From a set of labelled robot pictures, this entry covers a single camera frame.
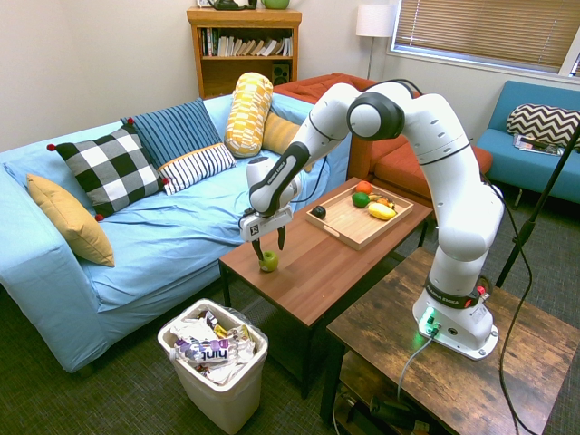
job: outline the table leg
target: table leg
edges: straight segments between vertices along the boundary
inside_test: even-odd
[[[341,367],[343,366],[344,346],[335,338],[328,345],[326,360],[326,377],[324,378],[323,401],[320,406],[320,416],[324,423],[330,424],[333,417],[334,397],[338,386]]]
[[[417,247],[422,247],[423,246],[423,242],[425,241],[425,236],[427,235],[427,229],[429,229],[429,218],[425,218],[425,220],[423,220],[423,228],[420,231],[420,237],[419,237],[419,244],[417,245]]]
[[[221,276],[221,282],[224,290],[224,305],[227,307],[232,306],[232,302],[229,298],[229,282],[227,281],[227,266],[221,261],[217,262],[219,264],[219,274]]]
[[[302,360],[302,398],[306,399],[308,397],[308,390],[310,390],[308,382],[310,381],[310,354],[312,347],[312,338],[314,335],[314,328],[308,328],[308,337],[306,338],[306,349],[304,353],[304,359]]]

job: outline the magazine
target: magazine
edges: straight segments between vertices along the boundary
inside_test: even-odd
[[[552,156],[561,156],[564,153],[564,150],[557,145],[539,142],[534,138],[529,138],[522,134],[516,134],[514,136],[514,146],[519,150],[540,152]]]

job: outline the gray carpet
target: gray carpet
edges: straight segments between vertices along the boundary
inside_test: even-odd
[[[502,187],[513,203],[516,191]],[[519,226],[531,213],[538,195],[527,192],[515,213]],[[580,277],[580,223],[576,204],[549,199],[537,221],[525,253],[534,272],[528,302],[580,328],[576,283]],[[504,216],[484,274],[493,282],[513,247],[513,231]],[[408,255],[416,247],[413,234],[398,249]],[[432,228],[425,246],[434,251]],[[384,262],[367,279],[371,285],[389,271]],[[521,296],[527,271],[521,258],[504,288]],[[276,324],[276,310],[256,300],[239,282],[231,289],[232,304],[261,324]],[[223,433],[189,400],[177,375],[157,343],[157,332],[168,320],[201,295],[223,304],[218,283],[164,314],[114,345],[94,365],[87,379],[65,373],[4,290],[0,290],[0,433],[6,434],[219,434]],[[318,410],[323,388],[323,368],[314,372],[313,389],[300,398],[297,381],[268,356],[263,370],[260,408],[240,434],[325,434]],[[580,428],[580,362],[576,355],[566,377],[546,434],[576,434]]]

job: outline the wooden tray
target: wooden tray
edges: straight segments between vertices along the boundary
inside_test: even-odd
[[[380,220],[371,216],[366,208],[358,208],[353,204],[354,187],[347,188],[334,198],[321,204],[326,209],[324,220],[314,216],[312,209],[306,213],[306,220],[335,236],[349,247],[360,251],[387,229],[397,225],[401,219],[411,213],[413,204],[398,195],[372,185],[372,194],[381,195],[395,203],[397,216],[390,220]]]

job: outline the black tripod stand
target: black tripod stand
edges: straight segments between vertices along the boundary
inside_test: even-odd
[[[522,228],[519,230],[518,233],[519,236],[514,238],[514,242],[516,243],[516,245],[512,249],[509,258],[507,259],[507,262],[504,265],[503,270],[501,271],[501,274],[499,274],[499,278],[496,282],[497,287],[501,287],[504,284],[504,281],[506,280],[506,277],[508,276],[511,267],[516,262],[519,252],[521,251],[522,247],[531,236],[532,231],[534,231],[534,228],[536,227],[537,215],[540,214],[540,211],[542,210],[542,207],[544,206],[547,197],[550,195],[550,191],[552,190],[552,187],[556,183],[556,180],[560,175],[562,168],[566,164],[566,161],[568,160],[568,157],[570,156],[572,149],[574,148],[576,142],[578,141],[579,136],[580,136],[580,122],[578,123],[576,129],[574,130],[572,138],[570,138],[570,141],[566,145],[564,154],[562,154],[562,157],[560,157],[560,160],[558,161],[558,164],[556,165],[554,172],[552,172],[552,176],[550,177],[550,180],[547,182],[546,187],[544,188],[544,191],[542,192],[539,201],[534,207],[534,211],[532,211],[530,217],[527,219]]]

